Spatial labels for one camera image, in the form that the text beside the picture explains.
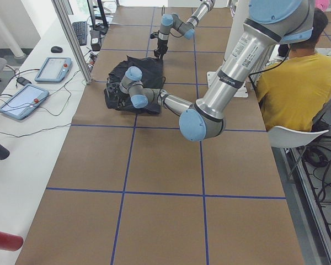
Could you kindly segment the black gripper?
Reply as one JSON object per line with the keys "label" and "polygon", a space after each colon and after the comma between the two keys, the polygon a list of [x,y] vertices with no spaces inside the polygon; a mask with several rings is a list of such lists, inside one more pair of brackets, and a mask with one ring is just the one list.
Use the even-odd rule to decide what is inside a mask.
{"label": "black gripper", "polygon": [[107,103],[120,103],[122,101],[120,82],[107,81],[105,89],[105,101]]}
{"label": "black gripper", "polygon": [[155,31],[150,34],[150,39],[157,39],[157,48],[153,51],[156,58],[163,59],[168,50],[168,34],[163,34],[160,31]]}

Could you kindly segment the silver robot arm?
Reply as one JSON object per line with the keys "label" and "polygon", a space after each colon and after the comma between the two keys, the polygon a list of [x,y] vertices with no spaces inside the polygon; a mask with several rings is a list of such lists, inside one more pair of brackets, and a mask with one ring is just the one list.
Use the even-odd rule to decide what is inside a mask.
{"label": "silver robot arm", "polygon": [[215,1],[213,0],[201,1],[200,6],[186,22],[182,21],[176,13],[163,14],[159,30],[150,35],[151,39],[157,39],[157,48],[153,51],[154,56],[157,59],[162,59],[166,54],[171,29],[176,30],[180,37],[191,39],[200,20],[213,9],[214,5]]}
{"label": "silver robot arm", "polygon": [[311,37],[314,1],[249,1],[243,34],[228,58],[210,79],[205,95],[195,102],[159,88],[146,88],[142,71],[129,67],[119,82],[104,91],[110,109],[138,112],[158,104],[179,116],[182,135],[190,141],[217,137],[226,121],[223,110],[243,86],[263,52],[272,45],[305,41]]}

